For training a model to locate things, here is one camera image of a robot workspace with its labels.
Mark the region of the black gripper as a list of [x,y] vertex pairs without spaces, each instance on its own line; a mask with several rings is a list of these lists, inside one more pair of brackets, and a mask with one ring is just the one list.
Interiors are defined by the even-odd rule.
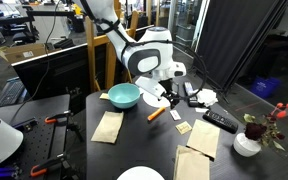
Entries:
[[181,98],[179,94],[173,89],[173,85],[175,82],[173,79],[167,79],[167,80],[161,80],[160,84],[163,86],[165,89],[165,92],[162,93],[162,97],[166,98],[168,102],[170,103],[170,109],[173,109],[175,105],[177,105]]

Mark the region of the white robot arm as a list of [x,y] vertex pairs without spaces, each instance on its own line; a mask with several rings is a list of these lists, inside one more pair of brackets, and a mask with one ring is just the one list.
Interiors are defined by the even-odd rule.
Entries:
[[166,98],[174,108],[180,97],[172,89],[172,79],[186,75],[182,62],[173,60],[171,33],[152,27],[139,41],[126,33],[115,13],[113,0],[80,0],[89,18],[98,25],[114,46],[118,60],[138,79],[135,84],[158,100]]

